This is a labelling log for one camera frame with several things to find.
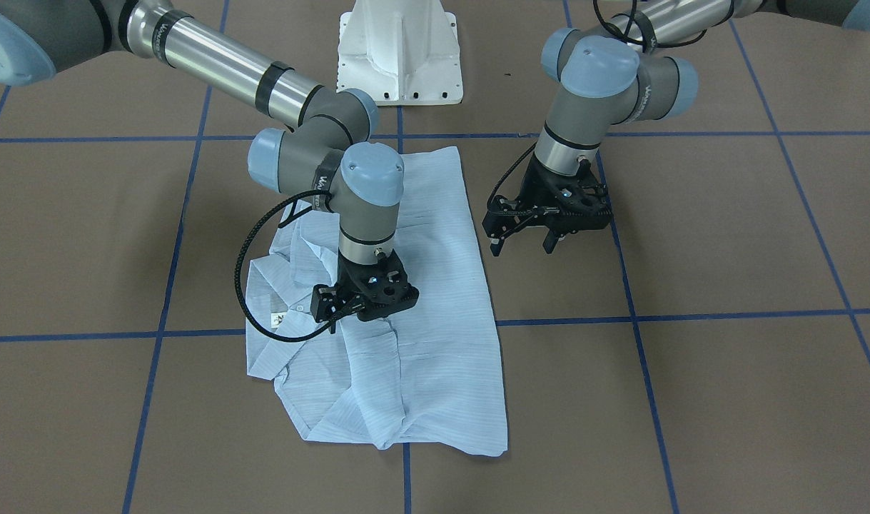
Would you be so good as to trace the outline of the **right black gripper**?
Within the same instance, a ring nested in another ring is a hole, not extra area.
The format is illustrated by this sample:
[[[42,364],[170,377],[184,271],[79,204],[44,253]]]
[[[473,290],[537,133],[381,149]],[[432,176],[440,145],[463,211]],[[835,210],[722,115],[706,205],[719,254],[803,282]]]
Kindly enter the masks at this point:
[[[396,251],[383,254],[374,264],[359,264],[338,255],[339,276],[334,286],[315,284],[310,312],[318,324],[334,323],[354,313],[362,322],[387,318],[408,310],[420,292],[408,280]]]

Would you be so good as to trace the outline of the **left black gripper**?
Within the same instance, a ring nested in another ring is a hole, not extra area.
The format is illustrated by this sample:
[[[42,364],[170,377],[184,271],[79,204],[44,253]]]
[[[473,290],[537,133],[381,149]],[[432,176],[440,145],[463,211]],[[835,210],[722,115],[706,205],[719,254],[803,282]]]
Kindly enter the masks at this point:
[[[574,176],[553,173],[536,157],[529,160],[517,208],[523,227],[545,226],[543,250],[551,255],[568,234],[604,230],[610,223],[607,185],[592,173],[588,160],[575,164]]]

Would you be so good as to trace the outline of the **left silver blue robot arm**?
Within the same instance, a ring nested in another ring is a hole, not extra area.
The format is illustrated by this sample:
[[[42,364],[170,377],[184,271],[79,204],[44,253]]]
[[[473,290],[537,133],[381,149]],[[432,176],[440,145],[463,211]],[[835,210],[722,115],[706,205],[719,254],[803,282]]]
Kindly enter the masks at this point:
[[[692,45],[712,27],[759,12],[870,31],[870,1],[634,1],[594,29],[553,33],[540,64],[559,88],[524,153],[519,194],[490,194],[482,227],[491,253],[524,228],[546,228],[546,253],[565,236],[606,228],[613,211],[594,164],[609,129],[680,115],[698,94],[693,65],[657,50]]]

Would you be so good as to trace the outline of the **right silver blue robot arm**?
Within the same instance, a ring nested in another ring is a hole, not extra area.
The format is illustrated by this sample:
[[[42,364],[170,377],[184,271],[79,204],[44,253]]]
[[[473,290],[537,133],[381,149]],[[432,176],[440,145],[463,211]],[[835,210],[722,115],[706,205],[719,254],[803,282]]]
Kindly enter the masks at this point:
[[[393,250],[405,164],[370,142],[379,116],[366,92],[330,90],[169,1],[0,1],[0,84],[36,84],[118,50],[155,58],[284,124],[252,140],[248,172],[339,215],[338,276],[312,291],[316,322],[351,313],[370,321],[418,302]]]

